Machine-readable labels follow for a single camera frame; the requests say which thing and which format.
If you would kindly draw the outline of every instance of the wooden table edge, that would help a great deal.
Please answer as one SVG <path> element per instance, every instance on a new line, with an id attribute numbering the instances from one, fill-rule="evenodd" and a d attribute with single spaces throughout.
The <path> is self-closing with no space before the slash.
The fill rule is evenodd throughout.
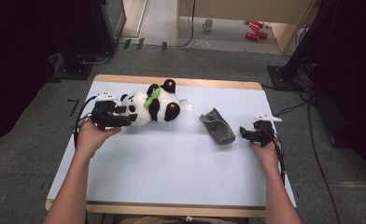
<path id="1" fill-rule="evenodd" d="M 180 77 L 139 77 L 139 76 L 122 76 L 122 75 L 98 75 L 93 81 L 101 82 L 118 82 L 118 83 L 135 83 L 135 84 L 162 84 L 167 78 L 171 78 L 176 82 L 177 86 L 193 86 L 193 87 L 209 87 L 209 88 L 225 88 L 225 89 L 243 89 L 261 91 L 261 84 L 258 82 L 246 81 L 225 81 Z"/>
<path id="2" fill-rule="evenodd" d="M 46 209 L 49 210 L 53 200 L 46 200 Z M 166 205 L 125 205 L 125 204 L 87 204 L 89 213 L 149 215 L 149 216 L 192 216 L 192 217 L 265 217 L 262 208 L 222 208 L 222 207 L 187 207 Z"/>

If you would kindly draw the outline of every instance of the black cable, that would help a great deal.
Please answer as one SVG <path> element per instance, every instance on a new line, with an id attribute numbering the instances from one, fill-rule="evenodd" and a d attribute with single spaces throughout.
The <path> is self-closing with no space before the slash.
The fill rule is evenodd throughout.
<path id="1" fill-rule="evenodd" d="M 83 113 L 83 110 L 85 108 L 85 106 L 93 99 L 95 99 L 96 96 L 92 96 L 90 97 L 85 103 L 84 105 L 80 108 L 80 111 L 78 112 L 78 116 L 77 116 L 77 120 L 76 120 L 76 126 L 75 126 L 75 130 L 73 131 L 73 139 L 75 141 L 75 148 L 77 146 L 77 138 L 78 138 L 78 123 L 82 120 L 82 119 L 85 119 L 85 118 L 82 118 L 81 117 L 81 114 Z"/>
<path id="2" fill-rule="evenodd" d="M 313 133 L 313 130 L 312 130 L 312 121 L 311 121 L 310 105 L 311 105 L 311 103 L 308 103 L 307 114 L 308 114 L 309 133 L 311 135 L 312 149 L 314 150 L 314 155 L 315 155 L 315 158 L 317 160 L 317 167 L 319 168 L 319 171 L 322 174 L 323 181 L 325 182 L 326 188 L 327 188 L 328 193 L 329 193 L 329 196 L 331 198 L 332 207 L 333 207 L 334 213 L 335 213 L 335 215 L 337 217 L 337 223 L 340 224 L 341 223 L 340 215 L 338 214 L 337 206 L 335 204 L 334 197 L 332 196 L 331 188 L 329 186 L 329 182 L 328 182 L 328 180 L 327 180 L 327 178 L 325 176 L 325 173 L 323 172 L 322 166 L 320 165 L 319 157 L 317 156 L 317 149 L 315 148 L 315 141 L 314 141 L 314 133 Z"/>
<path id="3" fill-rule="evenodd" d="M 309 77 L 312 73 L 312 70 L 314 70 L 314 67 L 312 67 L 311 69 L 308 67 L 311 63 L 302 63 L 300 65 L 301 69 L 304 71 L 305 75 L 307 77 Z"/>
<path id="4" fill-rule="evenodd" d="M 91 62 L 91 63 L 82 63 L 82 62 L 80 62 L 80 63 L 81 64 L 99 64 L 99 63 L 104 63 L 104 62 L 106 62 L 110 58 L 111 54 L 112 53 L 109 53 L 105 59 L 103 59 L 102 61 L 99 61 L 99 62 Z"/>
<path id="5" fill-rule="evenodd" d="M 273 116 L 274 116 L 274 117 L 278 117 L 278 116 L 280 116 L 280 115 L 286 114 L 286 113 L 288 113 L 288 112 L 292 111 L 293 109 L 295 109 L 295 108 L 297 108 L 297 107 L 300 107 L 300 106 L 302 106 L 302 105 L 305 105 L 305 104 L 307 104 L 307 103 L 306 103 L 306 102 L 303 102 L 303 103 L 301 103 L 301 104 L 299 104 L 299 105 L 290 106 L 290 107 L 288 107 L 288 108 L 285 108 L 285 109 L 280 110 L 278 113 L 274 114 Z"/>
<path id="6" fill-rule="evenodd" d="M 279 135 L 277 133 L 274 133 L 274 135 L 278 138 L 278 142 L 279 142 L 279 144 L 281 146 L 280 150 L 281 150 L 282 155 L 284 156 L 285 153 L 284 153 L 284 150 L 283 150 L 283 147 L 282 147 L 283 146 L 282 145 L 282 140 L 281 140 L 281 138 L 279 137 Z"/>
<path id="7" fill-rule="evenodd" d="M 192 4 L 192 13 L 191 13 L 191 36 L 189 38 L 189 40 L 187 41 L 186 44 L 184 44 L 183 46 L 179 46 L 179 48 L 184 48 L 186 47 L 191 41 L 192 39 L 194 38 L 194 13 L 195 13 L 195 0 L 194 0 L 194 3 Z"/>
<path id="8" fill-rule="evenodd" d="M 190 23 L 190 17 L 187 17 L 187 22 L 189 24 L 189 28 L 191 29 L 191 35 L 192 35 L 192 40 L 191 41 L 194 41 L 194 43 L 189 46 L 189 48 L 191 48 L 192 46 L 195 45 L 195 39 L 194 39 L 194 19 L 193 17 L 191 17 L 191 23 Z"/>
<path id="9" fill-rule="evenodd" d="M 304 99 L 304 97 L 303 97 L 303 95 L 302 95 L 302 93 L 303 93 L 303 92 L 305 92 L 305 93 L 307 93 L 307 94 L 309 95 L 309 98 L 308 98 L 308 99 Z M 303 100 L 304 102 L 306 102 L 306 103 L 310 103 L 311 97 L 312 97 L 312 95 L 311 95 L 311 93 L 310 93 L 310 92 L 308 92 L 308 91 L 301 91 L 301 92 L 300 92 L 300 98 L 302 98 L 302 100 Z"/>
<path id="10" fill-rule="evenodd" d="M 271 90 L 275 90 L 275 91 L 302 91 L 304 89 L 304 87 L 299 88 L 299 89 L 276 88 L 276 87 L 268 86 L 268 85 L 265 85 L 265 84 L 261 84 L 261 86 L 263 88 L 267 88 L 267 89 L 271 89 Z"/>
<path id="11" fill-rule="evenodd" d="M 295 37 L 295 40 L 294 40 L 294 45 L 295 45 L 295 47 L 296 47 L 296 48 L 297 48 L 297 47 L 300 45 L 300 43 L 302 42 L 303 37 L 305 36 L 305 34 L 306 34 L 306 33 L 307 33 L 307 31 L 308 31 L 309 25 L 302 26 L 302 28 L 303 28 L 303 31 L 302 31 L 302 33 L 300 34 L 300 38 L 299 38 L 299 40 L 297 40 L 297 33 L 296 33 L 296 37 Z"/>

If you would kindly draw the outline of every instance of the green ribbon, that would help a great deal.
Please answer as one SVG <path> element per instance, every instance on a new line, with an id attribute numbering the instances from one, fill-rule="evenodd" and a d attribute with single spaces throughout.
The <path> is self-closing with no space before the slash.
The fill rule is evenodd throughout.
<path id="1" fill-rule="evenodd" d="M 161 85 L 159 84 L 158 88 L 154 89 L 153 92 L 151 93 L 151 95 L 146 99 L 145 108 L 148 109 L 150 107 L 150 105 L 153 103 L 153 101 L 160 96 L 160 92 L 161 92 Z"/>

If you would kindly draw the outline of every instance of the panda head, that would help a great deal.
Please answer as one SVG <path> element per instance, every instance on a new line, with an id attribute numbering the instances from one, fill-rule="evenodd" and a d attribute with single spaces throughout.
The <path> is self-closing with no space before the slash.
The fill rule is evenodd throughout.
<path id="1" fill-rule="evenodd" d="M 127 106 L 125 113 L 122 116 L 137 114 L 136 121 L 132 121 L 134 126 L 142 126 L 151 121 L 151 115 L 148 109 L 145 108 L 145 101 L 148 95 L 145 92 L 137 91 L 131 94 L 123 94 L 121 96 L 121 105 Z"/>

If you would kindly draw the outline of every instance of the gray carpet floor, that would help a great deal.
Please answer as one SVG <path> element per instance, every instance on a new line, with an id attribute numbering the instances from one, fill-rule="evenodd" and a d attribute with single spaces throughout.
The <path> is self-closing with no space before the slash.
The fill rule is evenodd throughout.
<path id="1" fill-rule="evenodd" d="M 40 223 L 45 201 L 81 106 L 98 74 L 255 81 L 271 85 L 266 65 L 285 65 L 289 56 L 205 49 L 118 48 L 97 64 L 89 80 L 47 83 L 13 130 L 0 138 L 0 223 Z M 274 113 L 302 102 L 298 92 L 265 89 Z M 309 106 L 317 154 L 329 181 L 341 223 L 366 223 L 366 161 L 349 148 L 330 145 L 331 134 L 315 105 Z M 280 116 L 276 129 L 286 151 L 285 164 L 304 223 L 337 223 L 331 198 L 311 146 L 307 107 Z M 359 183 L 352 185 L 346 182 Z M 99 223 L 101 215 L 89 215 Z M 105 223 L 111 223 L 106 216 Z M 251 218 L 250 223 L 263 223 Z"/>

